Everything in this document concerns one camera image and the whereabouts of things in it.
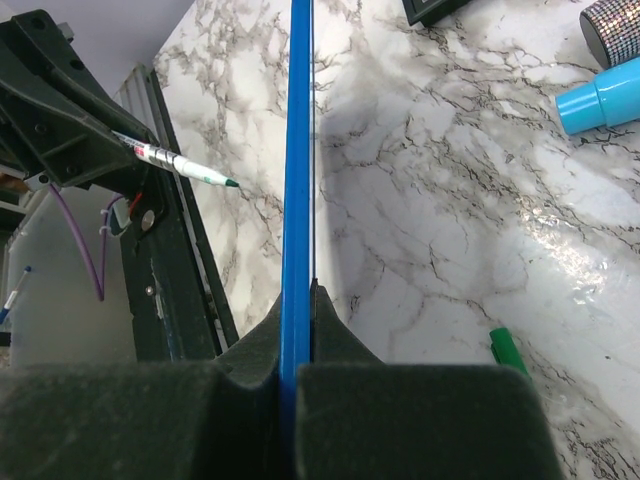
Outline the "green marker cap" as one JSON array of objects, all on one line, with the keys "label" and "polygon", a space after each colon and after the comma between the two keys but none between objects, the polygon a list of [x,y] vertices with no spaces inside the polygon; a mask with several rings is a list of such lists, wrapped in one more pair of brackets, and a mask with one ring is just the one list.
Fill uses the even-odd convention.
[{"label": "green marker cap", "polygon": [[489,337],[491,340],[490,349],[496,363],[503,367],[513,368],[529,378],[529,372],[511,332],[507,328],[501,327],[492,330]]}]

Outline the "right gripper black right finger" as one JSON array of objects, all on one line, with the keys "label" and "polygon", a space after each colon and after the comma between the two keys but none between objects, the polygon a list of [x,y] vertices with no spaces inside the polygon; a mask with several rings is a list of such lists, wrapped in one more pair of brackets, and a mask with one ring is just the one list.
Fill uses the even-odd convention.
[{"label": "right gripper black right finger", "polygon": [[559,479],[541,402],[497,365],[387,365],[312,288],[297,381],[301,479]]}]

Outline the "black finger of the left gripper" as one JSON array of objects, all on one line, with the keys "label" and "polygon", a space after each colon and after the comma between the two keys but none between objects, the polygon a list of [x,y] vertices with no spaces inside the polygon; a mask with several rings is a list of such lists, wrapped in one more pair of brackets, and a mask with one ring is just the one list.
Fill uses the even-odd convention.
[{"label": "black finger of the left gripper", "polygon": [[140,190],[148,164],[119,134],[155,142],[118,105],[46,12],[1,25],[1,167],[62,187]]}]

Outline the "green white marker pen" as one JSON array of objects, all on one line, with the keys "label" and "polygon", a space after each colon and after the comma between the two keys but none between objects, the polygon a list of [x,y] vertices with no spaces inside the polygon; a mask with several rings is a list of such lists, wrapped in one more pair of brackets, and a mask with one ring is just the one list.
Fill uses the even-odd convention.
[{"label": "green white marker pen", "polygon": [[230,188],[239,187],[239,183],[234,179],[229,178],[208,166],[192,161],[180,154],[135,140],[116,131],[113,131],[113,134],[122,143],[131,148],[134,155],[143,162],[209,185]]}]

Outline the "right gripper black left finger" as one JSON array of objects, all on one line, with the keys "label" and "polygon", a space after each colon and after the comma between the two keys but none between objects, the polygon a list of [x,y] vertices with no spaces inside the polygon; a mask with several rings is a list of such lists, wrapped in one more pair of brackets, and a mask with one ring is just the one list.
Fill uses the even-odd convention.
[{"label": "right gripper black left finger", "polygon": [[213,360],[1,375],[5,479],[277,479],[278,307]]}]

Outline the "blue framed whiteboard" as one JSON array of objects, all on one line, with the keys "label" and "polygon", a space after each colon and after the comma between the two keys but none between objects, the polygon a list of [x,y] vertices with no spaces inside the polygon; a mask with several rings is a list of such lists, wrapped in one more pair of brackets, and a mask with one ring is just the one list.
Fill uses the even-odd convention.
[{"label": "blue framed whiteboard", "polygon": [[279,355],[279,434],[286,479],[295,474],[298,368],[311,359],[313,3],[291,3]]}]

